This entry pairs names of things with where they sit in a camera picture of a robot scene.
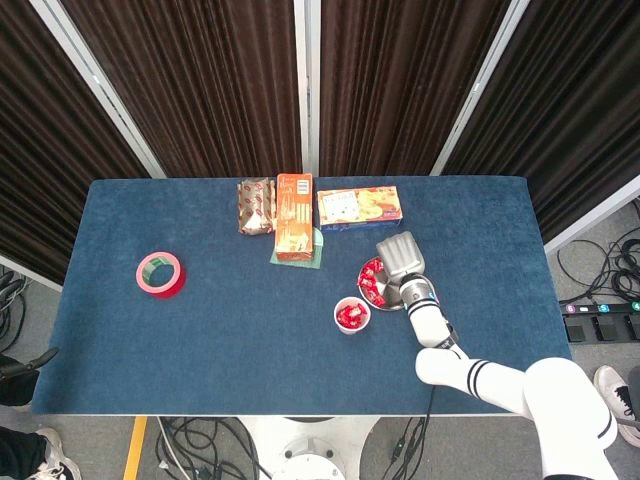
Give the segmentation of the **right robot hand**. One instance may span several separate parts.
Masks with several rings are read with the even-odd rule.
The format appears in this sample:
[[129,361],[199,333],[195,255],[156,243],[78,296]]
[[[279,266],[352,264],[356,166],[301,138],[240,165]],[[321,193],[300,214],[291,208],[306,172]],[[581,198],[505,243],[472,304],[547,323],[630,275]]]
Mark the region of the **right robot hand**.
[[411,232],[393,235],[376,244],[378,256],[382,260],[387,279],[400,284],[412,274],[422,275],[426,262]]

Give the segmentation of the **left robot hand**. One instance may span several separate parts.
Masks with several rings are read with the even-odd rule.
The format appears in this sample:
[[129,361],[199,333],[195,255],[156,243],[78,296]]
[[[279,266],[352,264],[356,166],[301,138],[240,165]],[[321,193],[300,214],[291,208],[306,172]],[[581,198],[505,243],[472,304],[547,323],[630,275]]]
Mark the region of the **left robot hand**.
[[14,377],[26,375],[33,371],[37,371],[41,367],[48,364],[58,354],[58,352],[59,349],[57,347],[54,347],[47,350],[39,357],[26,363],[17,362],[11,365],[4,365],[1,367],[1,380],[6,381]]

